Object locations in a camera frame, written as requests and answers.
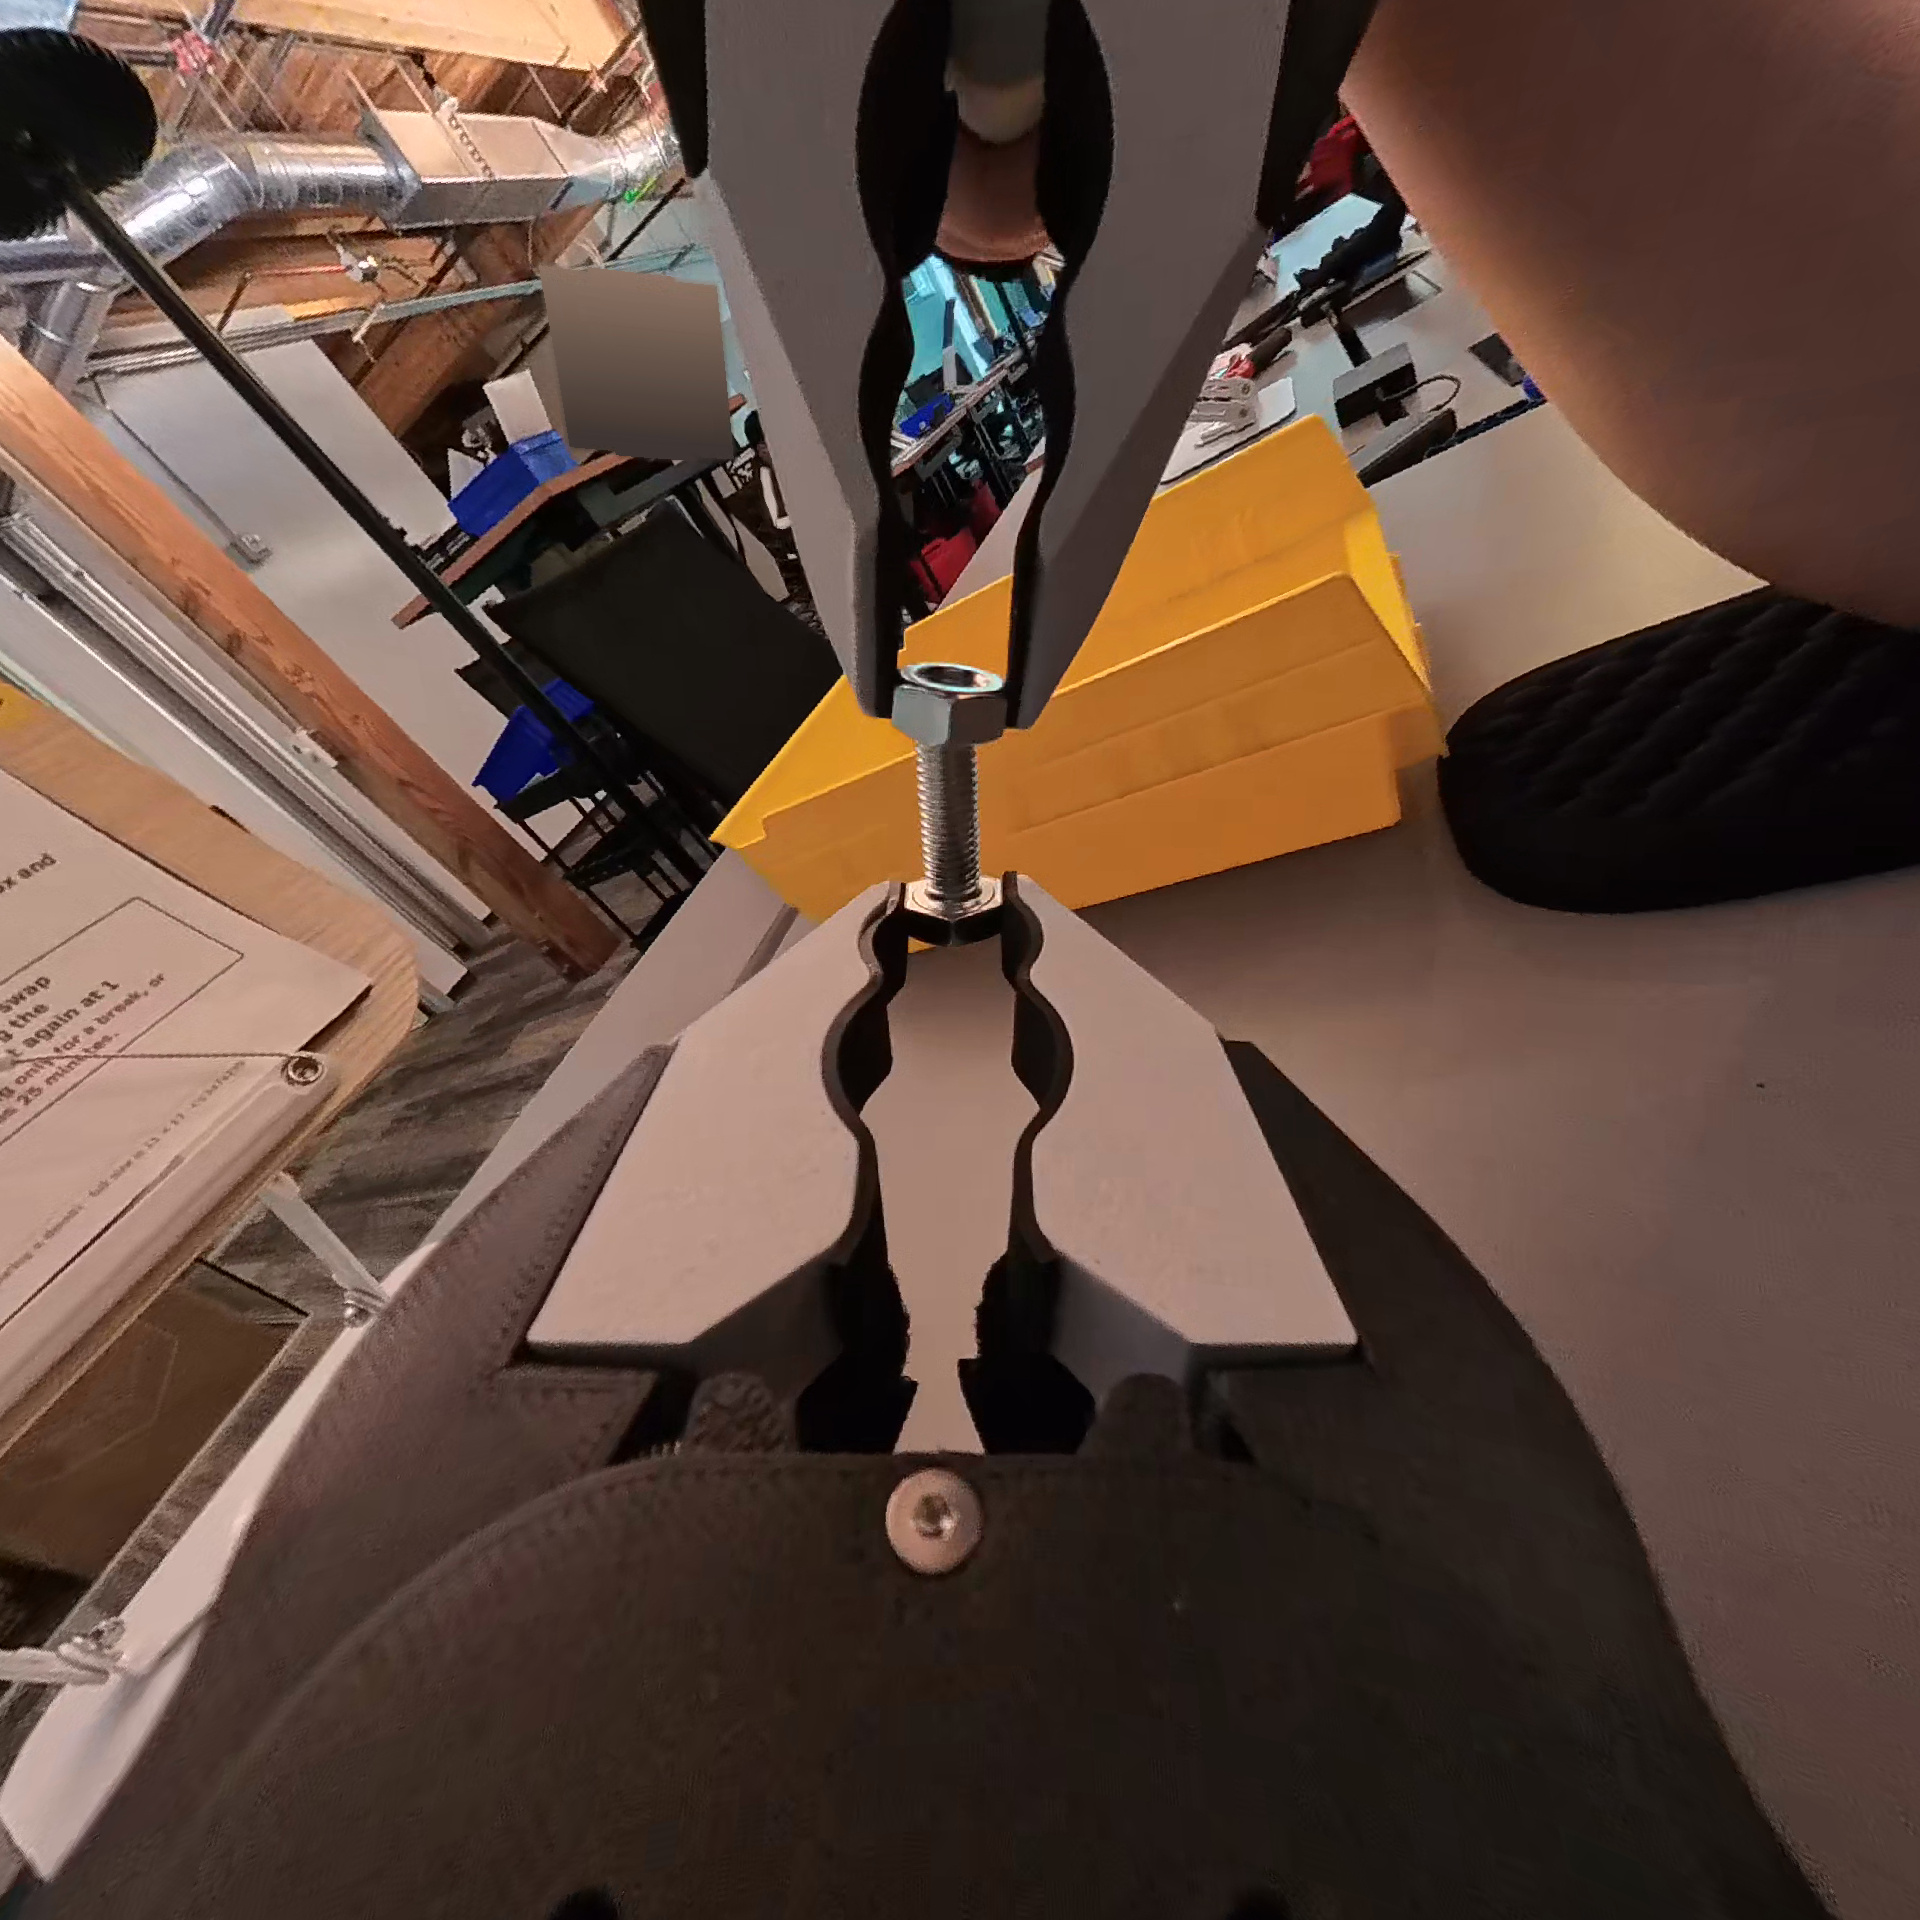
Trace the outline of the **black pole stand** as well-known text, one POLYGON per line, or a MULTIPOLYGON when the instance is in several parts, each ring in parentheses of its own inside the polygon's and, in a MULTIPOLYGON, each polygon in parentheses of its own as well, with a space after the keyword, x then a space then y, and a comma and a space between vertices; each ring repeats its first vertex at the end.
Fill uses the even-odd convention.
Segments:
POLYGON ((542 695, 535 676, 510 658, 491 629, 467 610, 385 522, 374 503, 328 460, 247 364, 203 323, 168 272, 127 239, 99 201, 99 191, 137 178, 153 156, 158 120, 133 67, 69 29, 5 29, 2 67, 2 170, 5 240, 33 236, 58 212, 71 212, 153 299, 182 338, 217 370, 247 409, 270 428, 298 466, 326 492, 351 523, 421 591, 431 610, 491 664, 521 701, 546 720, 569 755, 593 768, 602 786, 627 799, 617 771, 542 695))

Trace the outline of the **wooden top desk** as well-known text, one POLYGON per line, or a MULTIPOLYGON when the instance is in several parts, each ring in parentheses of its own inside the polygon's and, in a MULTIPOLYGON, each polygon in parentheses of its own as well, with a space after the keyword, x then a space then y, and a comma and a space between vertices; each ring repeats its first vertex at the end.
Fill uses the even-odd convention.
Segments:
POLYGON ((733 457, 656 465, 593 452, 584 465, 544 481, 494 528, 472 537, 437 569, 438 581, 467 609, 486 592, 521 592, 546 554, 578 556, 619 537, 662 505, 679 507, 693 531, 721 554, 744 560, 744 536, 714 490, 733 457))

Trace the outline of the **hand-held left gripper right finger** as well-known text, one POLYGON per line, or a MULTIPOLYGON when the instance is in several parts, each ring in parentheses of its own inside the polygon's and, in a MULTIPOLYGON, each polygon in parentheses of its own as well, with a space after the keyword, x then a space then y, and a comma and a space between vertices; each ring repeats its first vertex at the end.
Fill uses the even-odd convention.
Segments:
POLYGON ((1078 1449, 1146 1377, 1346 1362, 1357 1330, 1229 1044, 1030 879, 1001 885, 1015 999, 1006 1245, 959 1362, 984 1449, 1078 1449))

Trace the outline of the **black box device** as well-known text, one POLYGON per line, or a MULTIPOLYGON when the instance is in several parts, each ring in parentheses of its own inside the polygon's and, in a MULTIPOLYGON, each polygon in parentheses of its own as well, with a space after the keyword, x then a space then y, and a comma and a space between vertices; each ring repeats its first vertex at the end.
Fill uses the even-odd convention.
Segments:
POLYGON ((1338 373, 1330 389, 1334 426, 1352 428, 1365 418, 1383 423, 1401 421, 1405 403, 1419 389, 1409 347, 1392 343, 1379 353, 1365 355, 1338 373))

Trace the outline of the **thick wooden post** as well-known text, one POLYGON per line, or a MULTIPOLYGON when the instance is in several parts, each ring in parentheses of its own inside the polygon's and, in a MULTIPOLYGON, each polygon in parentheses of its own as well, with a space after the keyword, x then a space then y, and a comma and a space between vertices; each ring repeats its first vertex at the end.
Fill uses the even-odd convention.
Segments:
POLYGON ((617 949, 613 925, 479 809, 154 483, 8 343, 2 345, 8 472, 151 587, 333 756, 343 777, 522 943, 569 976, 617 949))

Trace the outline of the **black mesh chair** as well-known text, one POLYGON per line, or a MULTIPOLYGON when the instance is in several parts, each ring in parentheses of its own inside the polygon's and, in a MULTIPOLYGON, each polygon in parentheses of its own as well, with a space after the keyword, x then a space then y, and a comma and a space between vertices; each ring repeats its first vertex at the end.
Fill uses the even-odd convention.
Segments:
POLYGON ((646 780, 709 836, 813 706, 841 689, 825 636, 662 503, 491 619, 546 685, 578 690, 646 780))

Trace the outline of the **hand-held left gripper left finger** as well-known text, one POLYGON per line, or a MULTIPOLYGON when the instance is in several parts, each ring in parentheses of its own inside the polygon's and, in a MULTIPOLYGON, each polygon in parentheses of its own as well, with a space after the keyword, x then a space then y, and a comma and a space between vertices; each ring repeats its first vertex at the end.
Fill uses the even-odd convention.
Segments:
POLYGON ((674 1040, 525 1330, 565 1362, 754 1377, 803 1449, 891 1449, 917 1386, 861 1119, 905 888, 872 885, 674 1040))

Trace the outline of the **black wrist rest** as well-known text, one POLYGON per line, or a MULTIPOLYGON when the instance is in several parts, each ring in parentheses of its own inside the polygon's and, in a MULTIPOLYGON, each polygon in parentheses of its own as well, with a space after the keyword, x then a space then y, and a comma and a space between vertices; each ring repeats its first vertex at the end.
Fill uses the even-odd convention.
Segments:
POLYGON ((1458 715, 1434 772, 1463 866, 1592 916, 1917 861, 1917 633, 1753 591, 1597 643, 1458 715))

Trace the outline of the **yellow plastic bin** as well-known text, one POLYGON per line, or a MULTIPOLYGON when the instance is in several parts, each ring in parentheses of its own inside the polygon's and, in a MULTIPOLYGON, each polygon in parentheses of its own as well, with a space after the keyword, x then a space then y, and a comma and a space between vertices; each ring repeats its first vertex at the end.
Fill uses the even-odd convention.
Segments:
MULTIPOLYGON (((981 751, 981 864, 1098 905, 1401 819, 1445 723, 1375 503, 1320 417, 1154 498, 1038 725, 981 751)), ((718 844, 801 916, 921 873, 913 755, 833 683, 718 844)))

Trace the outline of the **person's right forearm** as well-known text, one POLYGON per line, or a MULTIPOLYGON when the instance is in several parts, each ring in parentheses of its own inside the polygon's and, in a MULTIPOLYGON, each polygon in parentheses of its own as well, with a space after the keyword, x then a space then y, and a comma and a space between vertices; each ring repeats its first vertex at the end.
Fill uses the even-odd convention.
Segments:
POLYGON ((1914 4, 1390 3, 1346 99, 1615 477, 1914 627, 1914 4))

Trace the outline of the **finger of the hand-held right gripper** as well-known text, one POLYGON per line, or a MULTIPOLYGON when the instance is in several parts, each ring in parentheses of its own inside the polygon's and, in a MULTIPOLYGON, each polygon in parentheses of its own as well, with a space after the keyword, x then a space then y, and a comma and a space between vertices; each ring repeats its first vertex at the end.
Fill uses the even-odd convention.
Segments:
POLYGON ((1047 10, 1038 187, 1064 283, 1039 336, 1009 729, 1038 725, 1103 610, 1255 267, 1286 21, 1266 3, 1047 10))
POLYGON ((898 633, 858 378, 882 277, 857 193, 880 3, 705 3, 705 211, 790 533, 858 708, 886 719, 898 633))

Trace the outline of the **person's right hand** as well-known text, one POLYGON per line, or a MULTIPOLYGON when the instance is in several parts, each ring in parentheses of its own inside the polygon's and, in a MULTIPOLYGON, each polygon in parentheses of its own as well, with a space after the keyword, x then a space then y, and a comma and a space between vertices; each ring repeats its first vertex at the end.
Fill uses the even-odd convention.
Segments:
POLYGON ((1039 216, 1039 129, 990 143, 967 123, 953 133, 934 252, 951 267, 984 277, 1017 272, 1049 250, 1039 216))

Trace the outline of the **steel hex nut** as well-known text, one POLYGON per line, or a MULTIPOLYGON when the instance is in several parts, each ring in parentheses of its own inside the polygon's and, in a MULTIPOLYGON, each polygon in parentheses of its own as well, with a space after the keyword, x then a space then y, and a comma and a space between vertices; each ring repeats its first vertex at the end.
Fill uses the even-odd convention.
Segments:
POLYGON ((998 939, 1002 922, 1001 882, 981 879, 969 892, 944 892, 930 879, 898 885, 880 925, 909 949, 963 949, 998 939))

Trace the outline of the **steel hex bolt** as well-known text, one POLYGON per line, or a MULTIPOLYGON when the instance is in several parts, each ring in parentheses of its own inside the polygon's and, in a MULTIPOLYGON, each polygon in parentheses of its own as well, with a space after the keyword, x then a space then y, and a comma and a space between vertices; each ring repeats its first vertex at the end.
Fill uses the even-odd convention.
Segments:
POLYGON ((893 695, 893 727, 913 748, 923 879, 969 892, 981 866, 975 755, 1006 732, 1002 682, 969 664, 909 664, 893 695))

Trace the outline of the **silver air duct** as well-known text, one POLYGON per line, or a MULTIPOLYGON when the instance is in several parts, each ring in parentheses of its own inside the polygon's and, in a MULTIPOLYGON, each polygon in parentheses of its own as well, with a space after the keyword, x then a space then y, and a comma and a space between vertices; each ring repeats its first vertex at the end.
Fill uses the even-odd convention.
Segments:
MULTIPOLYGON (((224 136, 158 156, 103 203, 168 265, 267 216, 366 216, 395 234, 535 225, 600 209, 681 162, 662 109, 589 136, 522 114, 368 109, 358 136, 224 136)), ((75 218, 5 243, 5 290, 25 290, 15 347, 53 385, 79 378, 122 271, 75 218)))

